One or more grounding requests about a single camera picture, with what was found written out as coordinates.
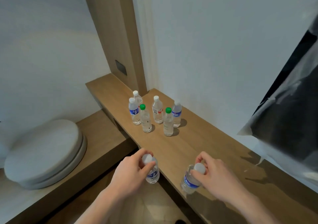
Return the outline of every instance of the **blue label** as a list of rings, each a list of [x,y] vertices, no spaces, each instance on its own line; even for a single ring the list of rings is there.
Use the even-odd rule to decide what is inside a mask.
[[[131,115],[136,115],[137,113],[139,113],[139,108],[135,109],[135,110],[129,110]]]
[[[196,188],[199,187],[199,186],[196,186],[196,185],[190,183],[190,181],[188,180],[188,178],[187,178],[186,176],[185,176],[185,184],[186,184],[187,186],[189,186],[190,188],[192,188],[192,189],[196,189]]]
[[[155,171],[155,172],[153,172],[152,174],[147,175],[147,177],[148,177],[148,178],[153,178],[153,177],[157,174],[157,172],[158,172],[158,171]]]
[[[172,111],[172,115],[173,115],[174,117],[180,117],[180,116],[181,116],[181,112],[182,112],[182,111],[180,111],[179,113],[175,113],[174,111]]]

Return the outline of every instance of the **clear plastic bottle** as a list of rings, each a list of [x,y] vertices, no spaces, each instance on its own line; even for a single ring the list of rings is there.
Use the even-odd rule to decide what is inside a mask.
[[[141,121],[140,121],[140,116],[139,116],[139,108],[138,108],[134,98],[129,98],[128,107],[129,107],[129,111],[131,114],[131,118],[133,120],[133,124],[140,125]]]
[[[182,105],[179,100],[175,100],[175,104],[172,106],[172,115],[173,115],[173,127],[177,128],[181,124],[181,111]]]
[[[173,115],[171,108],[166,108],[166,113],[163,116],[163,132],[165,136],[173,135]]]
[[[192,194],[201,185],[190,173],[190,170],[196,170],[201,174],[205,174],[205,166],[202,163],[196,163],[195,165],[190,165],[183,180],[181,181],[181,188],[187,194]]]
[[[154,184],[159,180],[159,176],[160,176],[160,171],[159,171],[159,167],[158,167],[158,161],[155,157],[152,157],[151,154],[145,154],[142,157],[142,162],[144,163],[144,165],[155,161],[156,165],[154,166],[154,168],[149,172],[149,174],[146,177],[146,181],[150,184]]]
[[[156,123],[162,123],[163,104],[158,96],[154,96],[154,103],[152,104],[152,112],[154,113],[154,120]]]
[[[141,120],[142,130],[145,133],[150,133],[152,130],[150,113],[146,109],[146,106],[144,104],[140,105],[140,120]]]
[[[133,97],[136,100],[138,107],[142,104],[142,97],[139,95],[138,91],[133,91]]]

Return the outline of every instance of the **wooden surface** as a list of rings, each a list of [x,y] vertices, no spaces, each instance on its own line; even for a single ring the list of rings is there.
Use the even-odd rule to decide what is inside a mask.
[[[133,0],[86,0],[86,2],[111,72],[143,96],[147,93],[147,88]],[[115,60],[126,67],[127,76],[117,69]]]
[[[109,185],[113,173],[114,170],[56,213],[46,224],[73,224]],[[151,185],[145,181],[136,194],[113,210],[107,224],[174,224],[178,219],[190,224],[159,183]]]
[[[113,125],[102,110],[79,121],[87,150],[64,179],[40,190],[26,190],[0,173],[0,223],[34,223],[76,194],[137,146]]]
[[[128,99],[132,91],[114,75],[108,74],[86,85],[140,147],[153,151],[161,173],[206,222],[246,223],[235,208],[216,200],[203,188],[192,195],[182,192],[180,182],[185,170],[203,150],[226,162],[246,188],[282,223],[318,223],[317,193],[267,161],[255,166],[260,159],[257,154],[185,107],[181,126],[174,129],[173,136],[166,137],[163,125],[155,123],[152,117],[153,131],[146,134],[141,125],[135,126],[131,121]],[[164,107],[173,105],[171,98],[152,89],[143,97],[148,110],[151,111],[154,95],[159,96]]]

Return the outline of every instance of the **forearm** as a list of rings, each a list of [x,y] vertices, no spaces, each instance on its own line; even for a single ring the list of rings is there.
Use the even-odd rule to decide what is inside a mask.
[[[107,187],[81,215],[75,224],[102,224],[106,223],[113,208],[121,198],[116,190]]]
[[[233,204],[251,224],[280,224],[274,215],[251,193],[244,193]]]

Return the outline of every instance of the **wooden bench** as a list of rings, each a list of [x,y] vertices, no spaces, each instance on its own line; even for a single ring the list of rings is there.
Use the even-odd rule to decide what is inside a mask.
[[[38,222],[137,148],[102,110],[77,125],[87,137],[87,150],[78,166],[61,181],[43,189],[26,190],[0,170],[0,224]]]
[[[246,223],[230,204],[218,201],[204,188],[186,195],[180,187],[185,170],[201,151],[222,159],[246,188],[258,196],[282,223],[318,223],[318,194],[267,161],[255,167],[260,157],[204,119],[183,107],[181,126],[171,137],[163,125],[153,121],[153,131],[144,133],[141,125],[132,123],[128,109],[132,90],[113,74],[88,82],[87,88],[105,111],[138,144],[150,149],[158,159],[161,174],[183,196],[207,223]],[[157,89],[143,96],[151,111],[153,96],[158,95],[164,107],[173,100]]]

